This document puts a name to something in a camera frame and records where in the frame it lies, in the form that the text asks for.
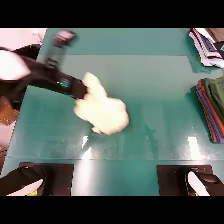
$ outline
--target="floor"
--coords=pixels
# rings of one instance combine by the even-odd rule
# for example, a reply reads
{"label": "floor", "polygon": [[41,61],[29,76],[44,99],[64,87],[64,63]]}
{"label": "floor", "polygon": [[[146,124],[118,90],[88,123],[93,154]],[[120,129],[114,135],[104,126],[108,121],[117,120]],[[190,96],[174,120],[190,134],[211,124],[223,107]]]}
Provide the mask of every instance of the floor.
{"label": "floor", "polygon": [[[10,50],[38,44],[43,40],[47,28],[0,28],[0,46]],[[10,126],[0,124],[0,172],[5,160],[15,123]]]}

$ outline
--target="dark green fabric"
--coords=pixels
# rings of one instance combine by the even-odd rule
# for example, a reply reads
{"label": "dark green fabric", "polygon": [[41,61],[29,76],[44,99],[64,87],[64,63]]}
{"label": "dark green fabric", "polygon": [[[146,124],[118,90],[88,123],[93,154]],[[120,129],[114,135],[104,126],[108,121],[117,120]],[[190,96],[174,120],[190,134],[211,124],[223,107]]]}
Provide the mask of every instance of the dark green fabric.
{"label": "dark green fabric", "polygon": [[224,76],[217,79],[205,78],[202,83],[217,114],[224,122]]}

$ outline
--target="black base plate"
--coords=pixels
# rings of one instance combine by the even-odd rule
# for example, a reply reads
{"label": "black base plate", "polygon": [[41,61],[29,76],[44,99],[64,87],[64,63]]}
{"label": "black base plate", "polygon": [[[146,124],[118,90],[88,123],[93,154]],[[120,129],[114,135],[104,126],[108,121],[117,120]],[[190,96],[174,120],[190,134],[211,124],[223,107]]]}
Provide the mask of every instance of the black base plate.
{"label": "black base plate", "polygon": [[[54,172],[51,194],[49,196],[71,196],[72,178],[74,164],[57,164],[57,163],[30,163],[21,162],[19,166],[32,167],[34,165],[48,166]],[[37,195],[41,196],[43,192],[41,185],[37,190]]]}
{"label": "black base plate", "polygon": [[157,175],[160,196],[181,196],[176,171],[183,166],[198,168],[200,172],[213,174],[211,165],[158,165]]}

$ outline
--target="glossy table surface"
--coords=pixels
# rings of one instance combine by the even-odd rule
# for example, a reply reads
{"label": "glossy table surface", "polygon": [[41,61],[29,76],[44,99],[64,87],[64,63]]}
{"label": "glossy table surface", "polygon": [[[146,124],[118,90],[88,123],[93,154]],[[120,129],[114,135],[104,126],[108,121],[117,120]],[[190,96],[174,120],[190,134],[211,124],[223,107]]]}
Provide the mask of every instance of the glossy table surface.
{"label": "glossy table surface", "polygon": [[[39,61],[57,31],[48,29]],[[223,73],[200,64],[187,29],[74,31],[80,39],[62,71],[96,75],[126,104],[130,124],[98,135],[74,114],[72,98],[30,86],[2,175],[21,161],[74,163],[72,195],[158,195],[158,164],[211,164],[224,180],[224,146],[210,142],[194,87]]]}

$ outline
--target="stack of folded clothes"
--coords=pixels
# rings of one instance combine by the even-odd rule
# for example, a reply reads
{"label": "stack of folded clothes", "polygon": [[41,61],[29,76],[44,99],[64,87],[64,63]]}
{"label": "stack of folded clothes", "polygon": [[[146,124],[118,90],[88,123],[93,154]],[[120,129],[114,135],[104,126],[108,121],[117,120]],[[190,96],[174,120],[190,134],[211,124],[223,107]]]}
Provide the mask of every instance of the stack of folded clothes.
{"label": "stack of folded clothes", "polygon": [[189,36],[204,66],[224,68],[224,28],[191,28]]}
{"label": "stack of folded clothes", "polygon": [[212,141],[224,144],[224,76],[199,80],[196,94],[203,107]]}

